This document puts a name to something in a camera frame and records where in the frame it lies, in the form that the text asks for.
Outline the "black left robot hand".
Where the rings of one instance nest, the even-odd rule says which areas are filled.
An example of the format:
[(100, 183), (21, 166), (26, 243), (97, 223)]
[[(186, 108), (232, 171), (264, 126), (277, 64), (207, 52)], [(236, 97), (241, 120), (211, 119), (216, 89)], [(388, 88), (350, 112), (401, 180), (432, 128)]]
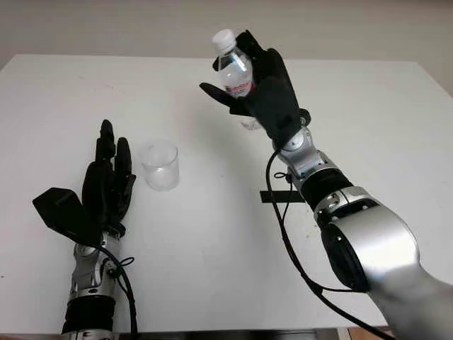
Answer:
[(135, 180), (127, 139), (116, 140), (112, 123), (104, 120), (96, 140), (95, 159), (86, 170), (82, 205), (102, 231), (118, 239), (125, 236), (122, 220), (130, 207)]

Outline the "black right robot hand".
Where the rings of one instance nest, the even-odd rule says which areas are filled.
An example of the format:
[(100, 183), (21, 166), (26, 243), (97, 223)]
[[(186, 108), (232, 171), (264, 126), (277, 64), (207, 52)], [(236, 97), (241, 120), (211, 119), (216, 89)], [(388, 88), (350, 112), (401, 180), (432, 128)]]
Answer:
[(255, 118), (274, 145), (281, 149), (301, 129), (300, 107), (280, 53), (264, 50), (249, 30), (236, 38), (239, 49), (251, 58), (256, 87), (242, 98), (202, 82), (200, 88), (215, 101), (227, 106), (232, 115)]

